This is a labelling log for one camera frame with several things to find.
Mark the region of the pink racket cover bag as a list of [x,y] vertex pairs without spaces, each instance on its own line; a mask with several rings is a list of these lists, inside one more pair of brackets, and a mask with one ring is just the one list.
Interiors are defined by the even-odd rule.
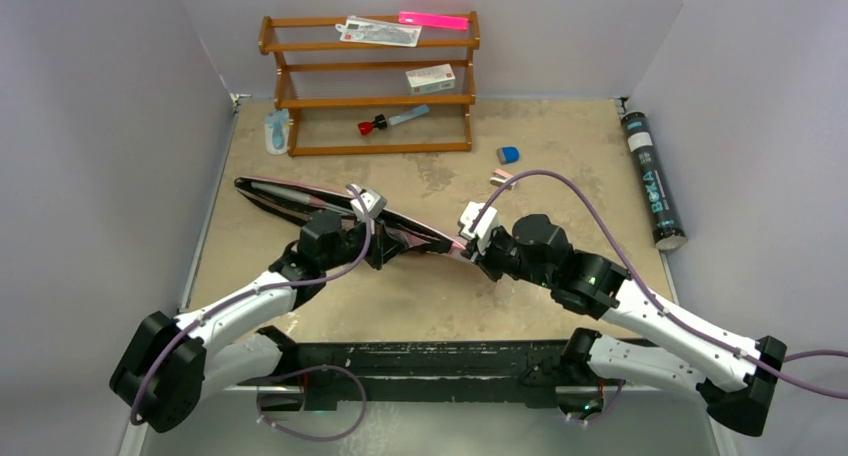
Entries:
[[[292,224],[303,226],[311,216],[322,210],[340,216],[344,228],[360,222],[355,197],[346,192],[332,191],[313,185],[284,181],[264,176],[241,176],[234,180],[238,193],[262,210]],[[379,265],[376,253],[383,260],[404,253],[438,254],[464,262],[462,252],[466,241],[426,223],[406,216],[387,206],[372,215],[375,234],[366,260]]]

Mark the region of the black shuttlecock tube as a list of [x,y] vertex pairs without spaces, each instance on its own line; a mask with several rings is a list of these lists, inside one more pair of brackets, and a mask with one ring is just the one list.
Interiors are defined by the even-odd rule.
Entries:
[[647,117],[640,111],[626,112],[621,118],[621,126],[641,181],[654,245],[659,251],[676,250],[688,238],[660,163]]

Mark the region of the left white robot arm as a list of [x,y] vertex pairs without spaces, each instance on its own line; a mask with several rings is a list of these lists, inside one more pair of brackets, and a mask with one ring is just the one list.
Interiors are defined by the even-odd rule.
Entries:
[[109,387],[129,405],[131,425],[169,431],[200,402],[207,366],[226,346],[304,305],[361,263],[378,269],[410,246],[409,237],[388,230],[380,219],[346,227],[339,214],[318,211],[243,288],[193,312],[168,316],[156,311],[143,318]]

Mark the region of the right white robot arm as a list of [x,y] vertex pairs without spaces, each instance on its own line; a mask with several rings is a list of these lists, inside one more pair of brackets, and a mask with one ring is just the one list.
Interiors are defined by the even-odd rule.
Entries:
[[783,342],[720,328],[673,302],[647,296],[624,267],[575,249],[544,214],[520,218],[511,230],[488,209],[480,223],[460,218],[467,258],[490,279],[507,275],[546,288],[565,310],[623,327],[650,341],[638,349],[580,331],[561,368],[576,383],[592,376],[625,379],[704,403],[708,415],[737,433],[763,434],[782,366]]

